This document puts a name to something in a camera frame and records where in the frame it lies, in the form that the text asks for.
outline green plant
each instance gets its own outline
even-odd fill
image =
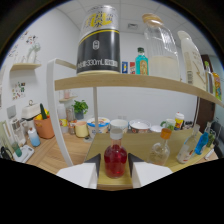
[[[83,111],[83,114],[87,113],[89,107],[84,100],[82,100],[81,102],[75,100],[74,102],[75,104],[72,106],[74,107],[75,113],[79,113],[81,111]]]

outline green bottle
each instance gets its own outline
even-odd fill
[[[144,48],[138,48],[138,57],[135,59],[136,74],[149,75],[148,73],[148,58],[145,56]]]

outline wooden shelf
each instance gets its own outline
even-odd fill
[[[216,99],[212,94],[204,90],[189,85],[184,82],[175,81],[172,79],[141,76],[135,74],[111,74],[111,73],[96,73],[92,72],[88,75],[65,78],[55,81],[55,90],[65,90],[74,88],[87,88],[87,87],[105,87],[105,86],[123,86],[123,87],[143,87],[164,89],[176,92],[187,93],[198,96],[202,99],[216,103],[224,107],[222,101]]]
[[[33,63],[17,63],[13,64],[12,68],[10,71],[15,71],[15,70],[34,70],[38,67],[40,67],[41,64],[33,64]]]
[[[69,100],[72,100],[72,99],[74,99],[74,98],[76,98],[77,96],[72,96],[72,97],[70,97],[70,98],[68,98],[68,99],[60,99],[59,101],[60,102],[66,102],[66,101],[69,101]]]

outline blue bottle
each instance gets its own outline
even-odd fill
[[[199,141],[198,141],[198,144],[196,145],[196,148],[195,148],[195,153],[198,154],[198,155],[201,155],[203,150],[204,150],[204,146],[208,143],[208,136],[210,134],[210,128],[211,128],[211,123],[208,122],[207,123],[207,127],[204,131],[204,134],[201,135]]]
[[[135,59],[136,74],[149,75],[148,73],[148,58],[145,56],[144,48],[138,48],[138,57]]]

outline white bottle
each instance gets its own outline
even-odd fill
[[[63,103],[58,104],[57,112],[58,112],[58,119],[61,126],[61,131],[62,133],[66,133],[68,132],[68,123],[66,119],[65,105]]]
[[[177,34],[181,40],[181,49],[186,69],[186,83],[206,91],[205,71],[198,48],[192,42],[188,33],[178,31]]]

